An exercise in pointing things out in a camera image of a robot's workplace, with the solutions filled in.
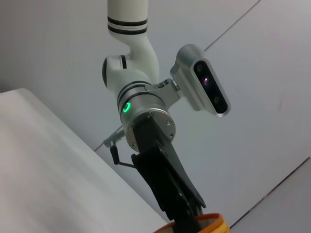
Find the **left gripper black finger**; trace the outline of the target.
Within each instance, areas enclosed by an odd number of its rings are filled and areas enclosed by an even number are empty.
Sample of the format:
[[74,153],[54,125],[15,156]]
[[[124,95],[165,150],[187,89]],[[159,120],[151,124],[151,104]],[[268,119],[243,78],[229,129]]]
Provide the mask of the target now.
[[170,201],[168,217],[174,220],[174,233],[198,233],[201,226],[197,217],[202,213],[202,206],[195,201]]

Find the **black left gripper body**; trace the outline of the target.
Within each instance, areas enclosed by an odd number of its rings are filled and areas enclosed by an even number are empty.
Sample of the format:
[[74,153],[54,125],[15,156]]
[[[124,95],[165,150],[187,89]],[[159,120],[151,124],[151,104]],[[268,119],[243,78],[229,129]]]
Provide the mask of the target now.
[[201,195],[186,174],[170,141],[153,118],[133,127],[138,154],[131,156],[133,165],[151,188],[160,207],[170,220],[190,211],[201,215],[206,207]]

